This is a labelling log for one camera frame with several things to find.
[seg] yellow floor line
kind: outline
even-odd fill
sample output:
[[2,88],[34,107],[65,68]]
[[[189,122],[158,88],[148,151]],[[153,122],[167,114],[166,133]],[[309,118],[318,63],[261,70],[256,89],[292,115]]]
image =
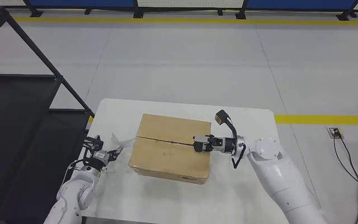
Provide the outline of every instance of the yellow floor line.
[[358,125],[358,116],[354,115],[288,115],[276,114],[276,124],[339,124]]
[[191,23],[191,24],[270,24],[270,25],[316,25],[358,26],[358,21],[319,20],[236,20],[234,18],[61,18],[61,17],[15,17],[17,22],[61,22],[61,23]]

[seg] electrical outlet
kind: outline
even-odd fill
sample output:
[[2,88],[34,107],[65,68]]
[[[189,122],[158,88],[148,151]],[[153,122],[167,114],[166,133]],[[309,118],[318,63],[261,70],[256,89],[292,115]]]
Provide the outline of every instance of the electrical outlet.
[[338,127],[327,127],[327,131],[328,131],[328,134],[329,134],[330,138],[332,138],[332,139],[334,138],[334,134],[335,134],[334,130],[335,130],[336,128],[337,128],[338,131],[341,133],[342,139],[344,139],[343,132],[342,132],[342,130],[340,130]]

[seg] table top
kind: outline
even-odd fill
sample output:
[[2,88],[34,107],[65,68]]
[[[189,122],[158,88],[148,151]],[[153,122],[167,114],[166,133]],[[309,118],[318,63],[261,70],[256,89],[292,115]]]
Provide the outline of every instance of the table top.
[[[230,115],[238,135],[247,137],[249,145],[260,137],[279,140],[269,110],[118,99],[101,101],[88,136],[99,134],[103,148],[110,150],[112,133],[119,140],[134,138],[146,113],[211,122],[213,135],[230,137],[230,129],[214,120],[221,109]],[[209,179],[197,185],[140,176],[128,166],[131,152],[132,148],[125,148],[117,161],[108,165],[83,216],[160,224],[288,223],[247,159],[235,170],[229,155],[212,152]]]

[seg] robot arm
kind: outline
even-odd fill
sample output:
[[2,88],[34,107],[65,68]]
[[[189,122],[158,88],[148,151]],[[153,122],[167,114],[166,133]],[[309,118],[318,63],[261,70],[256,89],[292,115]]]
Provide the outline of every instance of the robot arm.
[[110,161],[115,161],[123,150],[121,146],[112,151],[102,150],[103,141],[99,136],[87,137],[83,146],[86,149],[84,159],[73,162],[68,169],[78,162],[83,162],[84,166],[61,185],[56,197],[58,201],[52,206],[45,224],[81,224],[81,210],[87,209],[91,204],[101,170]]
[[[221,110],[216,114],[215,120],[220,125],[228,124],[228,118]],[[228,126],[231,130],[234,129],[232,123]],[[233,157],[238,157],[237,162],[232,158],[235,169],[247,155],[264,190],[281,208],[290,224],[327,224],[313,203],[298,168],[276,140],[260,138],[255,141],[254,146],[248,147],[241,136],[194,136],[194,149],[197,152],[230,153]]]

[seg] blue wall panel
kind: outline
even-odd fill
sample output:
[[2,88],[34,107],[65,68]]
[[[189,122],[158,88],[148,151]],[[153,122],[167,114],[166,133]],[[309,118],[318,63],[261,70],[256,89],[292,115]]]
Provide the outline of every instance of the blue wall panel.
[[33,6],[132,7],[133,0],[30,0]]
[[347,9],[354,0],[248,0],[248,8],[341,10]]

